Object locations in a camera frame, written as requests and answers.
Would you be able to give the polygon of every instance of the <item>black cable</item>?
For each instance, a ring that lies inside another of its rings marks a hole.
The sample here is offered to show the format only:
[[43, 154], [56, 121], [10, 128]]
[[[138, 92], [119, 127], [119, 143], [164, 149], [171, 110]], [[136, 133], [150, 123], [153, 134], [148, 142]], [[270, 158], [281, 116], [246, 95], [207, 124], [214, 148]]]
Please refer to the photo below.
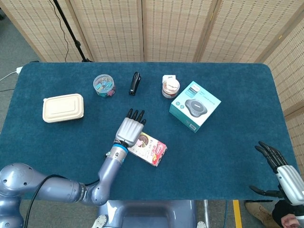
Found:
[[56, 17], [57, 17], [58, 20], [59, 20], [59, 25], [60, 25], [60, 28], [61, 28], [61, 30], [62, 30], [62, 32], [63, 32], [63, 38], [64, 38], [65, 41], [66, 41], [67, 52], [66, 52], [65, 62], [67, 62], [66, 60], [67, 60], [67, 54], [68, 54], [68, 42], [67, 42], [67, 40], [66, 40], [66, 34], [65, 34], [64, 30], [62, 29], [61, 20], [60, 20], [60, 18], [58, 17], [58, 15], [57, 15], [57, 13], [56, 13], [56, 9], [55, 9], [54, 4], [51, 2], [51, 0], [48, 0], [48, 1], [52, 4], [52, 6], [53, 6], [53, 8], [54, 8], [54, 12], [55, 12], [55, 14], [56, 14]]
[[33, 206], [33, 202], [39, 192], [39, 190], [41, 189], [42, 185], [50, 178], [53, 178], [53, 177], [59, 177], [59, 178], [63, 178], [63, 179], [66, 179], [65, 177], [63, 176], [60, 176], [60, 175], [56, 175], [56, 174], [52, 174], [52, 175], [49, 175], [47, 176], [41, 183], [40, 185], [38, 186], [37, 190], [35, 191], [35, 194], [33, 195], [33, 198], [32, 200], [30, 201], [30, 204], [29, 204], [29, 207], [28, 207], [28, 211], [27, 211], [27, 215], [25, 217], [25, 222], [24, 222], [24, 228], [27, 228], [28, 227], [28, 223], [29, 223], [29, 214], [30, 214], [30, 210], [32, 209], [32, 206]]
[[96, 184], [97, 182], [99, 182], [99, 179], [98, 179], [98, 180], [95, 180], [95, 181], [94, 181], [94, 182], [92, 182], [92, 183], [85, 184], [85, 186], [90, 186], [90, 185], [92, 185], [92, 184]]
[[226, 201], [226, 206], [225, 206], [225, 216], [224, 216], [224, 225], [223, 225], [223, 228], [226, 228], [226, 218], [227, 218], [227, 201]]
[[14, 90], [14, 89], [5, 89], [5, 90], [0, 90], [0, 92], [5, 92], [5, 91], [9, 91], [9, 90]]

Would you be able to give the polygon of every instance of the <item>clear plastic jar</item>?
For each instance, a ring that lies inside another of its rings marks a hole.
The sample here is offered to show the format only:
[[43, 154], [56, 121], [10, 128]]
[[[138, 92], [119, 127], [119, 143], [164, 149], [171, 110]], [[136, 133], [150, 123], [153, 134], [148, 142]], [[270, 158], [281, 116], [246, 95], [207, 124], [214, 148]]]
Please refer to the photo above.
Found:
[[98, 75], [94, 79], [93, 87], [101, 97], [113, 96], [115, 93], [114, 80], [109, 75]]
[[174, 78], [168, 78], [162, 84], [161, 93], [166, 98], [175, 98], [180, 89], [180, 83]]

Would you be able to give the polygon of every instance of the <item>box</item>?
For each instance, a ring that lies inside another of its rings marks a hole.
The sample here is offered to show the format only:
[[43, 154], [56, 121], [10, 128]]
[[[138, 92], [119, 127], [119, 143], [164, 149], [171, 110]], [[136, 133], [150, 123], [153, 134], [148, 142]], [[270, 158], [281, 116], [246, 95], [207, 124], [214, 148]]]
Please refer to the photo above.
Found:
[[136, 144], [128, 148], [128, 150], [151, 165], [158, 166], [167, 151], [167, 146], [146, 133], [141, 132]]
[[47, 123], [74, 120], [84, 116], [84, 98], [67, 94], [43, 99], [42, 119]]
[[197, 132], [220, 104], [215, 96], [192, 81], [171, 103], [169, 112]]

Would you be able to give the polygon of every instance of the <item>blue table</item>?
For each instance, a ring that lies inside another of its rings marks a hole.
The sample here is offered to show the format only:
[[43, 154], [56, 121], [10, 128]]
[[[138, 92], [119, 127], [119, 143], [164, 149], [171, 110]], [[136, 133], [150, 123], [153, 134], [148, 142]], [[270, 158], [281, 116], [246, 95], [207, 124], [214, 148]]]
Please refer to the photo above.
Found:
[[[136, 96], [132, 76], [142, 76]], [[93, 80], [114, 78], [116, 94], [99, 97]], [[164, 74], [183, 90], [192, 80], [221, 104], [197, 133], [169, 113], [161, 94]], [[46, 123], [43, 99], [79, 93], [82, 119]], [[168, 146], [155, 168], [129, 154], [114, 181], [111, 200], [264, 199], [249, 189], [277, 188], [276, 177], [254, 149], [258, 141], [278, 148], [296, 166], [275, 84], [263, 64], [31, 63], [23, 67], [0, 135], [0, 167], [26, 163], [49, 175], [92, 182], [129, 108], [145, 110], [144, 132]]]

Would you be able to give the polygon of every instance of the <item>human hand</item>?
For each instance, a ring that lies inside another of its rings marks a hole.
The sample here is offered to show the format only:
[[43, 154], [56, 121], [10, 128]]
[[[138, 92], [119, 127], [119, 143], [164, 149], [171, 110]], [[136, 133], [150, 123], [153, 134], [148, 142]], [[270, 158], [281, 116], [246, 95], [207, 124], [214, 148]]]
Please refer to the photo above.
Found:
[[288, 214], [281, 218], [281, 223], [284, 228], [297, 228], [300, 226], [299, 221], [296, 219], [295, 215]]

